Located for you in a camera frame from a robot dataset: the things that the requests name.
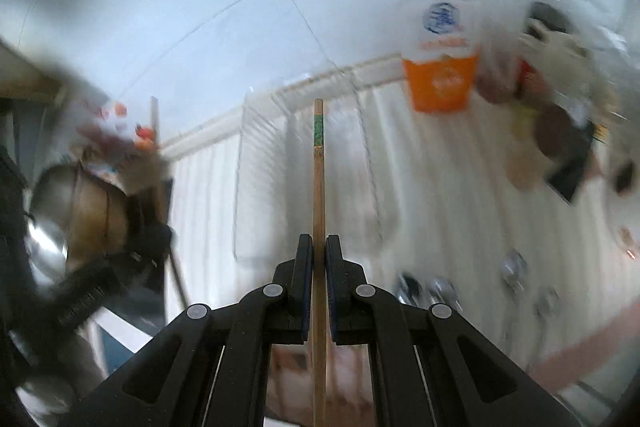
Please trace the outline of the green-band wooden chopstick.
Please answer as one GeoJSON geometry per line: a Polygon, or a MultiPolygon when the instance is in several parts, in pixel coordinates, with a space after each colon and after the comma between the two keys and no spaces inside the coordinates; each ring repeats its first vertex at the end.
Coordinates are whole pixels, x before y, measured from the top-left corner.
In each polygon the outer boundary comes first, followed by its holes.
{"type": "Polygon", "coordinates": [[[324,103],[314,100],[314,281],[312,282],[312,368],[314,369],[314,422],[326,425],[326,204],[324,203],[324,103]]]}

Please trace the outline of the large steel stock pot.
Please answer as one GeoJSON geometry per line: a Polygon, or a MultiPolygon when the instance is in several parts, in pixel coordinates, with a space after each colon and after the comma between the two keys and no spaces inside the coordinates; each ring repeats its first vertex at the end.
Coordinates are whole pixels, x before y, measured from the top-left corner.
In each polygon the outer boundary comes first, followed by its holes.
{"type": "Polygon", "coordinates": [[[32,190],[27,250],[52,281],[121,251],[128,229],[126,194],[79,164],[44,170],[32,190]]]}

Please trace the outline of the clear plastic utensil bin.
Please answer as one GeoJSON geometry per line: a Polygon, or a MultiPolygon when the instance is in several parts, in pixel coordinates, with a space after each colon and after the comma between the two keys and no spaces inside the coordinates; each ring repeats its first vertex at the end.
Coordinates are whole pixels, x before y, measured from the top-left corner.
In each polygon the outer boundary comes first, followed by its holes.
{"type": "Polygon", "coordinates": [[[382,249],[378,194],[359,82],[352,69],[247,95],[236,173],[233,254],[241,265],[275,265],[314,219],[314,101],[323,102],[326,231],[345,257],[382,249]]]}

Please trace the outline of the striped cat table mat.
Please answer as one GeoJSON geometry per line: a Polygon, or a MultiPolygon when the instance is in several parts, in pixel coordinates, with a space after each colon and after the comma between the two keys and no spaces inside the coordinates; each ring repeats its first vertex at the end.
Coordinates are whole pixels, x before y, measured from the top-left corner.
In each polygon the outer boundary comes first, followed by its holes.
{"type": "MultiPolygon", "coordinates": [[[[389,291],[409,275],[424,303],[448,285],[463,315],[584,425],[609,419],[639,386],[634,160],[606,140],[585,160],[544,156],[532,110],[479,96],[459,113],[416,113],[393,57],[349,69],[382,249],[363,262],[346,258],[389,291]]],[[[186,291],[212,307],[264,283],[275,266],[241,265],[233,254],[245,98],[164,145],[186,291]]]]}

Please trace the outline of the orange and white salt box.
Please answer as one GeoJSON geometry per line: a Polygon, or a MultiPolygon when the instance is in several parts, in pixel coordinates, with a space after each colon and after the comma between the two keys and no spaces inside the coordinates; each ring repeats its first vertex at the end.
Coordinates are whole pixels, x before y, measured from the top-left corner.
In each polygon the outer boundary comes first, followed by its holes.
{"type": "Polygon", "coordinates": [[[400,40],[412,106],[420,113],[464,109],[473,88],[480,44],[475,2],[416,2],[407,9],[400,40]]]}

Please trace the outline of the fruit wall stickers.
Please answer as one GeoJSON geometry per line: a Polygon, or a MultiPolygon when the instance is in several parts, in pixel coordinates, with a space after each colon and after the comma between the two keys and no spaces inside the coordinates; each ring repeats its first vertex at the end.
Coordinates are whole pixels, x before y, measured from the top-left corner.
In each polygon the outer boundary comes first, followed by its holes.
{"type": "Polygon", "coordinates": [[[154,129],[137,121],[124,103],[108,101],[94,105],[85,102],[84,109],[87,116],[75,130],[102,157],[115,161],[154,150],[154,129]]]}

